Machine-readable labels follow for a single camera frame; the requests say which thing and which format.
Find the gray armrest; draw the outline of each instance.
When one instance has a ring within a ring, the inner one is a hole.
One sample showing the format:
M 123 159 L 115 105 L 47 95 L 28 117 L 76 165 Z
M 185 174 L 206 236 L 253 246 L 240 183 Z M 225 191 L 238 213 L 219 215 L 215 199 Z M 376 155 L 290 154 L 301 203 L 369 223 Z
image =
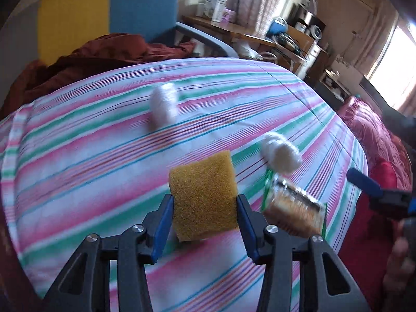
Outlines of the gray armrest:
M 204 33 L 203 31 L 197 30 L 180 22 L 176 23 L 176 30 L 181 32 L 183 35 L 194 38 L 195 40 L 198 40 L 210 46 L 212 49 L 216 50 L 221 56 L 238 58 L 236 51 L 232 49 L 229 45 L 225 44 L 224 42 L 218 40 L 217 38 L 211 35 Z

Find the yellow sponge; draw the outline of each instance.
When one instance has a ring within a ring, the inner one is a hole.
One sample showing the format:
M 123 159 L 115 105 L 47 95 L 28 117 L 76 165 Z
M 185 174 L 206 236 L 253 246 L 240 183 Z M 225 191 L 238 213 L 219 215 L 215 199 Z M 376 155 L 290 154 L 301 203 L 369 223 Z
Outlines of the yellow sponge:
M 175 197 L 173 227 L 180 241 L 237 227 L 238 192 L 229 151 L 171 169 L 169 187 Z

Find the red-brown cloth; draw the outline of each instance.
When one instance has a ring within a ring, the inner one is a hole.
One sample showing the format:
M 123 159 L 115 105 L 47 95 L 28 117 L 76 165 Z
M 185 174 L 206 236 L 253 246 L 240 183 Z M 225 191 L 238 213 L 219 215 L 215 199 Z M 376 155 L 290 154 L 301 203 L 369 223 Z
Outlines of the red-brown cloth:
M 376 161 L 370 178 L 382 188 L 397 188 L 392 164 L 383 158 Z M 383 304 L 383 277 L 394 244 L 395 225 L 395 222 L 371 211 L 369 198 L 362 193 L 338 253 L 374 312 L 381 311 Z
M 47 67 L 40 60 L 29 63 L 10 87 L 0 110 L 0 119 L 23 104 L 48 95 L 71 83 L 109 70 L 145 62 L 190 57 L 195 43 L 176 47 L 148 44 L 137 34 L 108 34 L 88 41 L 68 56 Z

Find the yellow panel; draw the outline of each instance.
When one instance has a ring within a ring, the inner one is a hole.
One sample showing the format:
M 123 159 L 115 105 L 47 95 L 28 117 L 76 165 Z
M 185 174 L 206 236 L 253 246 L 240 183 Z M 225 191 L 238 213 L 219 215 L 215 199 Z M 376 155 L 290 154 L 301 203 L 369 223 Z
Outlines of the yellow panel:
M 39 57 L 47 65 L 109 33 L 109 0 L 41 0 Z

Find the pink blanket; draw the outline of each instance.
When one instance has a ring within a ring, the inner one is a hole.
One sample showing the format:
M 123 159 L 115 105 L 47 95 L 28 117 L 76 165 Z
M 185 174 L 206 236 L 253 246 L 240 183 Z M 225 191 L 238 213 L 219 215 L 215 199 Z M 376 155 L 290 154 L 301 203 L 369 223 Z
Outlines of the pink blanket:
M 397 187 L 412 190 L 412 171 L 406 149 L 400 138 L 386 129 L 380 117 L 361 99 L 350 97 L 338 111 L 363 147 L 369 174 L 378 157 L 390 161 L 397 176 Z

